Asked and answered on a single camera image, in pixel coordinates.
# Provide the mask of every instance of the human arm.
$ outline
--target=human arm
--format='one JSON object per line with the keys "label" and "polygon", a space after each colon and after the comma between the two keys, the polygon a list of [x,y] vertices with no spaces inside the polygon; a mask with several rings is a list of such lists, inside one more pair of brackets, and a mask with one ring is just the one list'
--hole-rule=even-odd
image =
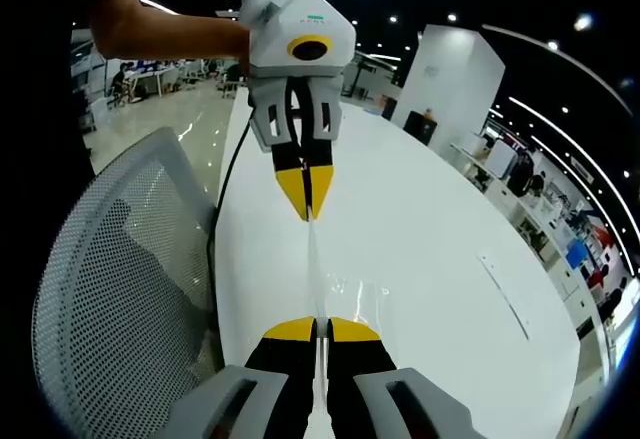
{"label": "human arm", "polygon": [[246,60],[249,30],[229,19],[171,15],[139,0],[97,0],[91,31],[105,57]]}

